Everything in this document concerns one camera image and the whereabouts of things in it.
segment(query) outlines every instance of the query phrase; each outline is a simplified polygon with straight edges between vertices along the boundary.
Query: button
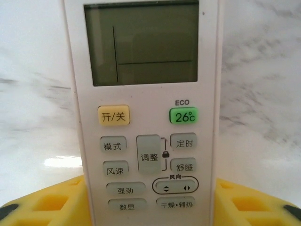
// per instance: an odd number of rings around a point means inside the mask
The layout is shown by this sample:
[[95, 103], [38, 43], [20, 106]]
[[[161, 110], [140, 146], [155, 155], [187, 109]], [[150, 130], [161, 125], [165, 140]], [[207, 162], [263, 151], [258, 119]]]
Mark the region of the button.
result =
[[172, 159], [170, 165], [174, 173], [194, 172], [197, 167], [197, 161], [195, 158]]
[[158, 198], [157, 205], [163, 209], [189, 209], [195, 205], [192, 196]]
[[161, 172], [161, 138], [158, 135], [137, 136], [139, 172], [155, 174]]
[[127, 105], [100, 106], [98, 120], [102, 126], [126, 126], [130, 123]]
[[122, 182], [107, 184], [107, 191], [111, 195], [142, 194], [143, 192], [145, 192], [145, 190], [145, 184], [142, 182]]
[[170, 145], [173, 149], [194, 148], [198, 144], [195, 133], [177, 133], [170, 136]]
[[100, 150], [103, 152], [124, 151], [127, 148], [127, 140], [124, 136], [100, 138]]
[[172, 124], [193, 124], [198, 121], [198, 109], [195, 107], [177, 107], [169, 111]]
[[105, 161], [103, 171], [106, 176], [121, 176], [128, 174], [127, 161]]
[[109, 208], [114, 211], [131, 211], [143, 210], [147, 203], [145, 199], [111, 199], [109, 200]]
[[193, 180], [167, 180], [156, 183], [155, 190], [159, 194], [192, 193], [198, 188]]

